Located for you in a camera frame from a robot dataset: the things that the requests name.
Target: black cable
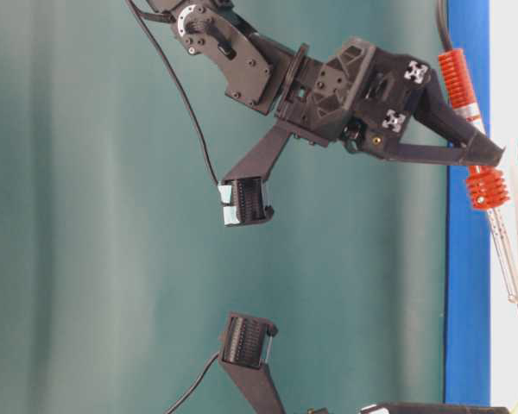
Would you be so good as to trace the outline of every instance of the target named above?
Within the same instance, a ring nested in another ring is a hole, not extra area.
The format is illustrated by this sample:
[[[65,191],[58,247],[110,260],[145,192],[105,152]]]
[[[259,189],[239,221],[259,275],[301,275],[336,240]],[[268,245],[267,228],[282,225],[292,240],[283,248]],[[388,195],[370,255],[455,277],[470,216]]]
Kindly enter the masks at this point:
[[[194,383],[192,384],[192,386],[190,388],[188,388],[188,390],[182,394],[182,397],[180,397],[176,403],[174,403],[173,405],[171,405],[167,411],[164,412],[164,414],[173,414],[173,412],[179,408],[182,403],[184,403],[188,397],[190,397],[190,395],[192,395],[192,393],[196,390],[196,388],[198,388],[198,385],[199,383],[201,382],[201,380],[205,377],[205,374],[207,373],[207,371],[209,371],[209,368],[211,367],[211,365],[213,364],[213,362],[215,362],[215,360],[218,358],[218,355],[219,355],[219,352],[215,353],[210,359],[209,361],[205,364],[205,368],[203,370],[203,372],[199,375],[199,377],[194,381]]]
[[[449,34],[449,27],[447,26],[447,1],[438,0],[436,8],[436,21],[438,23],[439,38],[443,44],[446,52],[450,52],[452,47],[451,35]]]
[[[193,127],[196,130],[196,133],[198,134],[199,143],[201,144],[201,151],[203,152],[205,164],[207,165],[207,170],[209,172],[209,175],[211,176],[211,180],[215,185],[218,185],[217,176],[215,175],[215,172],[213,171],[213,166],[211,164],[211,160],[209,158],[209,151],[207,150],[207,143],[205,142],[204,134],[201,130],[201,127],[199,126],[198,118],[196,117],[196,114],[193,111],[192,105],[190,104],[190,100],[188,99],[188,95],[186,94],[186,91],[184,90],[182,84],[179,81],[179,78],[176,76],[176,73],[174,72],[173,67],[171,66],[171,63],[167,59],[167,56],[165,52],[163,52],[163,49],[161,48],[159,42],[155,39],[152,32],[149,30],[148,25],[143,20],[144,18],[147,18],[149,20],[155,20],[159,18],[158,15],[152,15],[151,13],[146,13],[136,7],[136,5],[132,2],[132,0],[125,0],[127,5],[129,6],[130,11],[134,15],[136,21],[138,22],[138,25],[142,28],[143,32],[148,37],[149,41],[152,42],[152,45],[154,45],[155,50],[160,55],[161,60],[163,61],[163,64],[167,68],[167,71],[169,75],[171,76],[171,79],[173,80],[174,84],[176,85],[176,88],[179,90],[179,94],[182,97],[182,102],[184,103],[184,106],[186,107],[186,110],[188,111],[188,114],[190,115],[190,118],[192,118]]]

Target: white wall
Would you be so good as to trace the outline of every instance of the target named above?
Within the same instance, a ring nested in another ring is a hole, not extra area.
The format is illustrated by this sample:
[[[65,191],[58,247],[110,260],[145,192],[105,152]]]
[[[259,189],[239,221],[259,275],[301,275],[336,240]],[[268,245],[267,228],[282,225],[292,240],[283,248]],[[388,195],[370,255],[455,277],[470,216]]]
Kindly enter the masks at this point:
[[[511,191],[518,194],[518,0],[491,0],[491,135],[508,148],[504,169]],[[517,251],[515,209],[503,209]],[[491,398],[509,408],[518,399],[518,311],[506,297],[496,255],[491,275]]]

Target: green backdrop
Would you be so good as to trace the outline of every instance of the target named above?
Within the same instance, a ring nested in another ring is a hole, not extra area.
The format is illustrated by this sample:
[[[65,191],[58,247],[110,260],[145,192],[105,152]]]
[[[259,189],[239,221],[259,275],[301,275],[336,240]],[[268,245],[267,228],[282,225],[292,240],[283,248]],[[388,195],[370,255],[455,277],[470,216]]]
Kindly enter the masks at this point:
[[[431,1],[236,3],[318,59],[358,35],[436,64]],[[273,119],[155,32],[223,175]],[[122,0],[0,2],[0,413],[160,413],[229,311],[277,323],[289,413],[441,400],[445,168],[291,141],[269,190],[271,223],[223,227],[180,98]],[[214,367],[180,409],[203,411],[251,409]]]

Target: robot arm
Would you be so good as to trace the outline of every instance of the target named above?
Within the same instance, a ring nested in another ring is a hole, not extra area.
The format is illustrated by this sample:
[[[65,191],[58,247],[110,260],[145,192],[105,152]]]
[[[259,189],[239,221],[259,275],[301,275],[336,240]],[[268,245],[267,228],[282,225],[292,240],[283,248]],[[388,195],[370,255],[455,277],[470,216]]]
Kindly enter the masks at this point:
[[[352,38],[326,63],[257,33],[231,0],[147,0],[165,16],[191,56],[210,58],[227,80],[226,96],[276,124],[219,183],[224,223],[267,222],[274,214],[266,183],[292,135],[382,160],[496,166],[502,150],[457,115],[443,98],[436,72],[424,61],[387,53]],[[401,143],[412,118],[452,144]]]

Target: blue panel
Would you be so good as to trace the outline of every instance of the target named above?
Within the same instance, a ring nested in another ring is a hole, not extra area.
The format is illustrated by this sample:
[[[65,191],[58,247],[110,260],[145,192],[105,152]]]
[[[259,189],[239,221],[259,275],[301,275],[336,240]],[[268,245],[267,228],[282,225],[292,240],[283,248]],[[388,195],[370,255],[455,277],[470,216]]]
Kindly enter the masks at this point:
[[[490,131],[489,0],[449,0],[455,47],[464,49]],[[473,212],[464,185],[468,171],[449,168],[448,285],[445,401],[490,403],[490,233]]]

